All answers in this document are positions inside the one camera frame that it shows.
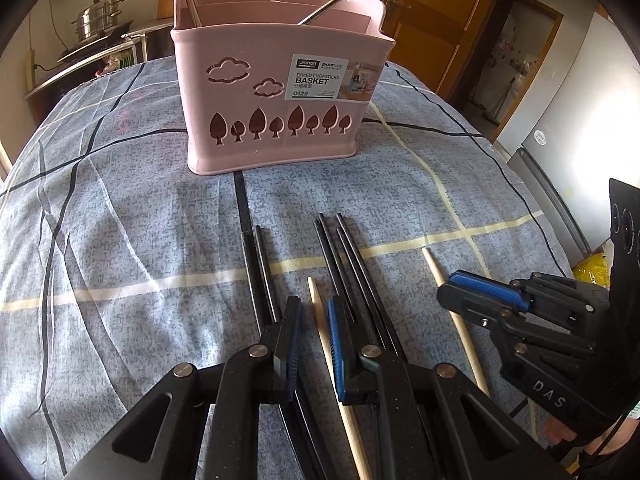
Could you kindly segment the right hand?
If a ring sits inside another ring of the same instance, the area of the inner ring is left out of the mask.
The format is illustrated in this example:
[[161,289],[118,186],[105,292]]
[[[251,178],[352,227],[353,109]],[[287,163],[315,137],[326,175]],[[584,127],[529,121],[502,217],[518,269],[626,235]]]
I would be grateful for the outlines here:
[[[596,460],[616,462],[624,454],[624,449],[634,436],[638,425],[638,419],[627,417],[619,427],[614,424],[599,437],[586,444],[582,452]],[[551,445],[558,445],[564,441],[574,442],[577,438],[574,430],[551,415],[544,422],[544,434]]]

